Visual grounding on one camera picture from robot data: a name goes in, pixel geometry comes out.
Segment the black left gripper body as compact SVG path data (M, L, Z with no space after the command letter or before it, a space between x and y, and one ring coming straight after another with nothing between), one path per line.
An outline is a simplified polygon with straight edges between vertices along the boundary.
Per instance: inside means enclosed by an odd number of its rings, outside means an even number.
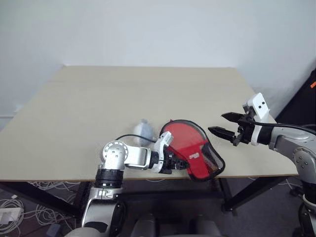
M172 170L179 168L179 159L176 155L169 150L164 150L164 161L162 167L163 174L172 174Z

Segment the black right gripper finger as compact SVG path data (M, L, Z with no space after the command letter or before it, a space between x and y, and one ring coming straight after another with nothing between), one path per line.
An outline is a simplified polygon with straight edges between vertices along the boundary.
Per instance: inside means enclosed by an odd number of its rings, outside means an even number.
M239 114L235 112L228 112L221 115L221 117L225 118L226 120L234 123L245 123L245 114Z
M208 130L215 136L222 138L224 140L233 142L235 139L235 133L229 130L226 130L225 128L218 127L218 126L212 126L208 127Z

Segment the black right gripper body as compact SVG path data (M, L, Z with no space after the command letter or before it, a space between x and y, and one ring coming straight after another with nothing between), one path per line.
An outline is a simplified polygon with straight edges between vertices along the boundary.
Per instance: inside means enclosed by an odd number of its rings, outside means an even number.
M251 142L252 133L254 131L254 118L252 112L246 114L234 113L234 122L238 124L238 135L233 140L233 145L237 146L239 143L248 144Z

